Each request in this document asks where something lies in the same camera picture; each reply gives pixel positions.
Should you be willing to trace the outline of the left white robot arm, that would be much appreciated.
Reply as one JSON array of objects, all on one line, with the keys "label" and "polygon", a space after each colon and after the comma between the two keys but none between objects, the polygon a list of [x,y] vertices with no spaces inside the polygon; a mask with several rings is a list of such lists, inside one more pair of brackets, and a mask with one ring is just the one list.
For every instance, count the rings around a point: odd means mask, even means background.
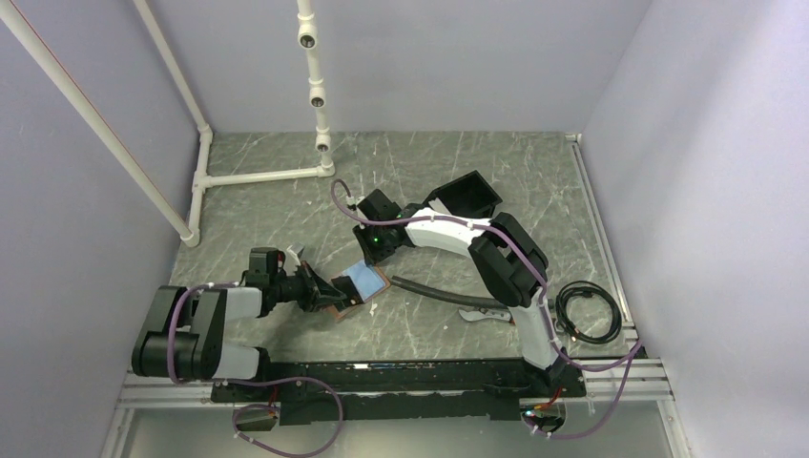
[{"label": "left white robot arm", "polygon": [[249,400],[266,398],[275,383],[266,368],[267,351],[227,343],[227,323],[264,318],[280,303],[313,313],[344,311],[361,302],[350,278],[326,281],[302,260],[287,272],[286,259],[278,248],[257,247],[238,281],[159,287],[135,341],[133,373],[176,384],[237,380],[237,389]]}]

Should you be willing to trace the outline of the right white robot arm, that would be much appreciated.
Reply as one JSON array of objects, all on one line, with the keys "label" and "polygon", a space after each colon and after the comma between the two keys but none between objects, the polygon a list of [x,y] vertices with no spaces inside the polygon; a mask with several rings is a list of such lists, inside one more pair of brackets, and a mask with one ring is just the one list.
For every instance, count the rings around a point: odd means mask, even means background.
[{"label": "right white robot arm", "polygon": [[490,296],[514,321],[529,390],[538,396],[567,391],[576,371],[550,318],[549,262],[514,216],[501,212],[492,219],[470,219],[421,204],[400,208],[379,190],[363,200],[346,200],[342,211],[357,221],[355,234],[370,264],[403,246],[470,259]]}]

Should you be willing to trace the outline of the brown leather card holder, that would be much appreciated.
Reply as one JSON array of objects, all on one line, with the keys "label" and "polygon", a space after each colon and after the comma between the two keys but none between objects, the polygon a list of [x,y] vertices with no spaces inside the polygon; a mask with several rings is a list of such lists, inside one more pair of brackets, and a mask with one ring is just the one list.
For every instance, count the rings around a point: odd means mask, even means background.
[{"label": "brown leather card holder", "polygon": [[344,293],[345,299],[327,308],[337,322],[359,307],[382,294],[391,286],[389,278],[378,267],[359,260],[330,280],[332,286]]}]

